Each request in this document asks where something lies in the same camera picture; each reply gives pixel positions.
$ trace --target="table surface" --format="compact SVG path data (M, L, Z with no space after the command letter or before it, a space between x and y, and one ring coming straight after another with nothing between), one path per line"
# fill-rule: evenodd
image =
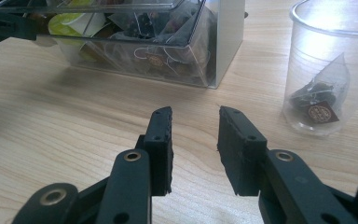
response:
M154 223L262 223L257 198L235 196L216 151L219 107L242 111L321 180L358 188L358 111L327 138L296 133L282 116L296 0L247 0L243 42L217 90L70 67L25 40L0 44L0 223L56 182L85 189L133 148L151 113L173 110L172 193L153 199Z

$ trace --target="tea bag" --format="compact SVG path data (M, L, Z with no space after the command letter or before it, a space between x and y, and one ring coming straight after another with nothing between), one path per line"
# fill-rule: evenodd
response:
M197 13L200 11L200 3L192 3L190 1L183 2L175 11L170 13L170 17L167 20L164 29L159 33L159 35L166 34L175 34L178 32L184 25L190 24L188 22L191 18L197 16ZM193 27L189 28L186 31L186 34L190 35Z
M147 13L115 13L108 17L124 31L124 35L138 39L155 37L152 21Z
M124 32L117 32L109 38L116 41L106 42L103 47L104 53L118 70L136 74L144 74L148 71L150 65L136 57L136 50L140 48L136 43L138 38L126 36Z
M350 86L350 73L340 54L328 64L312 81L295 91L290 103L305 118L313 123L339 121L341 107Z

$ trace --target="clear plastic cup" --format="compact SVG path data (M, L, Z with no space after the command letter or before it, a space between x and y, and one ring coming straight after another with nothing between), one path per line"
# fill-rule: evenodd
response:
M358 108L358 0L294 5L282 112L298 131L329 135Z

